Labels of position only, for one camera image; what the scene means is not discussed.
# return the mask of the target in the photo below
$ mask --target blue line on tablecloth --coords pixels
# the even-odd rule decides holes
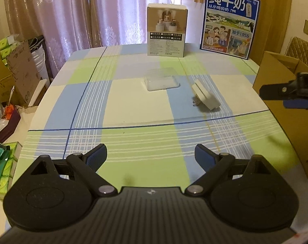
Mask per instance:
[[[179,125],[179,124],[192,124],[192,123],[200,123],[200,122],[207,122],[207,121],[215,121],[219,119],[227,119],[227,118],[233,118],[243,115],[250,115],[250,114],[257,114],[262,112],[267,112],[267,110],[257,111],[257,112],[251,112],[246,114],[238,114],[238,115],[231,115],[231,116],[225,116],[225,117],[219,117],[219,118],[211,118],[211,119],[205,119],[205,120],[198,120],[198,121],[189,121],[189,122],[179,122],[179,123],[169,123],[169,124],[150,124],[150,125],[132,125],[132,126],[113,126],[113,127],[86,127],[86,128],[76,128],[76,129],[31,129],[28,131],[61,131],[61,130],[69,130],[69,133],[72,130],[96,130],[96,129],[135,129],[139,127],[151,127],[151,126],[166,126],[166,125]]]
[[[86,92],[86,89],[87,89],[87,87],[89,86],[89,83],[90,83],[91,78],[92,78],[92,76],[93,76],[93,74],[94,74],[94,72],[95,72],[95,69],[97,68],[97,66],[98,66],[98,64],[99,64],[99,62],[100,62],[100,59],[102,58],[102,56],[103,56],[103,54],[104,54],[105,51],[106,51],[106,48],[105,48],[104,51],[102,52],[102,54],[101,54],[101,56],[100,56],[100,58],[99,58],[97,64],[95,65],[95,67],[94,67],[94,69],[93,69],[93,71],[92,71],[92,74],[91,74],[91,76],[90,76],[90,78],[89,78],[89,80],[88,80],[88,82],[87,82],[87,84],[86,84],[86,86],[85,86],[85,89],[84,89],[84,91],[83,91],[83,93],[82,93],[82,96],[80,97],[80,100],[79,100],[79,102],[78,102],[78,104],[77,104],[77,107],[76,107],[76,110],[75,110],[75,113],[74,113],[73,120],[72,120],[72,123],[71,123],[71,125],[70,125],[70,128],[67,129],[67,130],[69,130],[69,132],[68,132],[67,141],[66,141],[66,145],[65,145],[65,149],[64,149],[63,159],[64,159],[64,157],[65,157],[65,153],[66,153],[66,150],[67,150],[67,146],[68,146],[68,141],[69,141],[70,133],[71,133],[71,131],[73,130],[73,129],[72,129],[72,126],[73,126],[73,124],[74,124],[74,119],[75,119],[75,116],[76,116],[76,114],[77,114],[78,107],[80,106],[80,102],[82,101],[82,98],[83,98],[83,96],[84,96],[84,93]]]

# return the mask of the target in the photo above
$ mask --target cardboard box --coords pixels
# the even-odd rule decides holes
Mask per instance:
[[[288,83],[296,79],[298,72],[308,72],[308,66],[298,59],[266,51],[253,88],[259,93],[262,85]],[[264,102],[283,128],[308,177],[308,110],[286,109],[283,101]]]
[[[147,7],[147,55],[184,55],[188,10],[184,5],[150,3]]]
[[[6,60],[8,66],[0,59],[0,102],[8,102],[15,86],[11,102],[27,107],[40,81],[28,42],[21,43]]]

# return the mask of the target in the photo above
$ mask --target tablecloth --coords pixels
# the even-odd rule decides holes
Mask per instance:
[[[204,171],[194,159],[198,143],[241,159],[263,155],[300,197],[294,228],[308,226],[308,182],[286,135],[252,89],[247,61],[186,44],[184,58],[147,56],[147,45],[119,45],[72,54],[33,118],[14,180],[41,154],[63,159],[99,143],[107,161],[98,170],[122,186],[180,186]],[[149,92],[144,76],[173,68],[179,88]],[[219,109],[193,106],[200,78]]]

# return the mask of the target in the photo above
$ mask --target brown curtain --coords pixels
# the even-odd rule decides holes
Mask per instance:
[[[250,58],[260,65],[264,51],[280,53],[292,0],[260,0],[260,12]]]
[[[55,76],[74,51],[101,46],[89,0],[4,0],[11,34],[44,35]]]

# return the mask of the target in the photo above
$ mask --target silver bolt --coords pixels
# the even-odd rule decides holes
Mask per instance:
[[[114,192],[114,187],[111,185],[103,185],[99,187],[99,192],[103,194],[110,194]]]
[[[191,185],[187,188],[187,191],[193,195],[200,194],[204,191],[204,188],[202,188],[200,185]]]

